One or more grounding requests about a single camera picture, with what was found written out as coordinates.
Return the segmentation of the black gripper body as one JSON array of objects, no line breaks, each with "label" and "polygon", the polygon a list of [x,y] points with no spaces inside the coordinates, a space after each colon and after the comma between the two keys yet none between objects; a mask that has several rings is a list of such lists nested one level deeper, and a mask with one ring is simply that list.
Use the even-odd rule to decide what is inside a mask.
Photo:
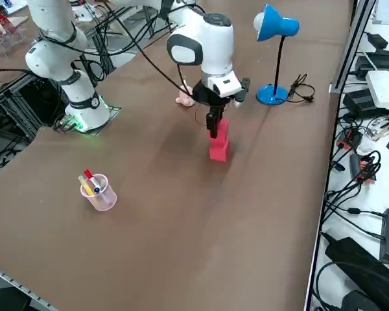
[{"label": "black gripper body", "polygon": [[205,106],[224,108],[235,97],[233,95],[221,97],[220,89],[216,85],[213,85],[210,89],[199,80],[193,88],[193,99]]}]

